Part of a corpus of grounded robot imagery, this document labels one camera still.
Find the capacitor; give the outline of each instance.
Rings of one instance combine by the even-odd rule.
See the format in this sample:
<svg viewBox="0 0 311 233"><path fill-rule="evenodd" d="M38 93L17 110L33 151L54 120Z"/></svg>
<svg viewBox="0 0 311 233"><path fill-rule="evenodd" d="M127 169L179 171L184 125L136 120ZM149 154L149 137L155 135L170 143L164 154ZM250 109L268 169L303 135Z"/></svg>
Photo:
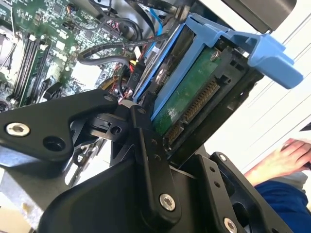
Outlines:
<svg viewBox="0 0 311 233"><path fill-rule="evenodd" d="M70 51L71 51L71 52L76 52L76 51L77 51L77 47L71 46Z"/></svg>

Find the green circuit board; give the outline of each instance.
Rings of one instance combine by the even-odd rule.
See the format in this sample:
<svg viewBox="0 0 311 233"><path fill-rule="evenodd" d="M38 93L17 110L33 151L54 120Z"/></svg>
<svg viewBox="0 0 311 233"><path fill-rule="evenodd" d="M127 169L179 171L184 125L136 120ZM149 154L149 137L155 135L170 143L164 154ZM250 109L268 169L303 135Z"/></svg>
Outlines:
<svg viewBox="0 0 311 233"><path fill-rule="evenodd" d="M79 30L74 27L72 22L70 24L66 10L69 3L68 0L0 0L1 24L7 23L12 27L13 21L16 31L22 32L23 35L31 34L41 43L49 45L49 56L43 74L47 74L51 66L57 65L60 70L59 79L65 86L71 80L79 52L98 44L124 40L121 36L116 37L108 33L105 27L95 31ZM86 28L95 28L99 23L83 9L74 12L73 17L77 23ZM110 49L99 52L98 55L131 56L132 53L123 49ZM104 65L102 70L107 73L106 76L113 72L110 64Z"/></svg>
<svg viewBox="0 0 311 233"><path fill-rule="evenodd" d="M201 107L199 104L202 105L208 100L206 95L209 94L210 96L214 91L217 91L218 86L214 85L212 86L213 90L211 92L210 90L207 90L207 93L202 93L202 91L209 87L208 85L212 79L211 74L221 62L220 58L215 61L210 60L214 52L215 49L208 47L202 51L187 75L178 85L158 115L154 118L153 126L160 135L165 135L171 130L174 131L172 139L178 136L182 128L175 124L185 116L186 111L191 108L193 102L197 101L198 103L190 110L196 112Z"/></svg>

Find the mounting hole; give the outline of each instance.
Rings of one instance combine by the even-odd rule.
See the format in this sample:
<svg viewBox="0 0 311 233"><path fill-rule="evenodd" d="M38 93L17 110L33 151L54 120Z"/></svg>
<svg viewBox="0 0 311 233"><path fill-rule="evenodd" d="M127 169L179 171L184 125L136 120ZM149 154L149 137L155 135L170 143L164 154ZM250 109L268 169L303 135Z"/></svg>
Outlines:
<svg viewBox="0 0 311 233"><path fill-rule="evenodd" d="M152 144L157 145L157 142L152 138L151 139Z"/></svg>
<svg viewBox="0 0 311 233"><path fill-rule="evenodd" d="M161 157L158 154L155 154L154 156L155 156L155 160L161 161Z"/></svg>
<svg viewBox="0 0 311 233"><path fill-rule="evenodd" d="M110 132L113 134L113 135L117 135L119 133L121 133L122 129L119 127L119 126L115 126L113 127Z"/></svg>
<svg viewBox="0 0 311 233"><path fill-rule="evenodd" d="M108 101L113 101L113 99L110 96L105 95L104 98Z"/></svg>
<svg viewBox="0 0 311 233"><path fill-rule="evenodd" d="M71 137L73 137L76 134L76 130L71 130L70 133L71 133Z"/></svg>
<svg viewBox="0 0 311 233"><path fill-rule="evenodd" d="M60 137L55 136L48 136L44 138L43 145L46 149L53 152L60 152L66 148L66 143Z"/></svg>
<svg viewBox="0 0 311 233"><path fill-rule="evenodd" d="M214 184L216 185L217 188L220 188L220 184L217 181L215 181Z"/></svg>
<svg viewBox="0 0 311 233"><path fill-rule="evenodd" d="M142 109L142 108L138 108L137 111L139 111L141 114L145 114L146 113L146 111L144 109Z"/></svg>

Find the screw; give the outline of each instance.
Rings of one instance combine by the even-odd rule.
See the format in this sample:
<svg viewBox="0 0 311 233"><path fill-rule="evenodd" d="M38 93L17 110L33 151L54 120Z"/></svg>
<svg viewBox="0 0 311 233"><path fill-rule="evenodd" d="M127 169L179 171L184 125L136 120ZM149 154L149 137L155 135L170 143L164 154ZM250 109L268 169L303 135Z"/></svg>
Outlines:
<svg viewBox="0 0 311 233"><path fill-rule="evenodd" d="M154 157L157 161L161 161L161 157L158 154L155 154Z"/></svg>
<svg viewBox="0 0 311 233"><path fill-rule="evenodd" d="M210 57L210 61L211 62L214 62L218 57L219 57L219 55L220 55L220 52L219 51L215 51L213 54L212 54L212 56Z"/></svg>
<svg viewBox="0 0 311 233"><path fill-rule="evenodd" d="M152 144L157 145L157 142L152 138L151 139Z"/></svg>
<svg viewBox="0 0 311 233"><path fill-rule="evenodd" d="M238 233L237 226L234 224L234 222L231 219L225 217L224 224L230 233Z"/></svg>
<svg viewBox="0 0 311 233"><path fill-rule="evenodd" d="M25 137L30 133L27 125L22 123L11 123L6 126L6 132L15 137Z"/></svg>
<svg viewBox="0 0 311 233"><path fill-rule="evenodd" d="M223 160L224 162L227 161L227 159L226 159L222 154L220 154L219 157L220 157L220 159Z"/></svg>
<svg viewBox="0 0 311 233"><path fill-rule="evenodd" d="M175 201L168 194L162 194L160 196L160 204L162 207L168 211L173 211L175 209Z"/></svg>
<svg viewBox="0 0 311 233"><path fill-rule="evenodd" d="M138 110L137 111L139 111L141 114L145 114L146 113L146 111L145 110L143 110L142 108L138 108Z"/></svg>
<svg viewBox="0 0 311 233"><path fill-rule="evenodd" d="M110 96L105 96L104 98L105 98L106 100L108 100L108 101L112 101L112 100L113 100Z"/></svg>

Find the red wire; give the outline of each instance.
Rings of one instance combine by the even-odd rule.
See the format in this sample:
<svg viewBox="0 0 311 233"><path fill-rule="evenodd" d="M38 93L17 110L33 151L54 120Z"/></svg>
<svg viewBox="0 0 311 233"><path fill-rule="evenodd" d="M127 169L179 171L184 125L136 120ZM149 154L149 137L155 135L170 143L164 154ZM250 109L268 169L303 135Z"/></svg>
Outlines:
<svg viewBox="0 0 311 233"><path fill-rule="evenodd" d="M134 72L134 67L130 65L130 71L133 73Z"/></svg>

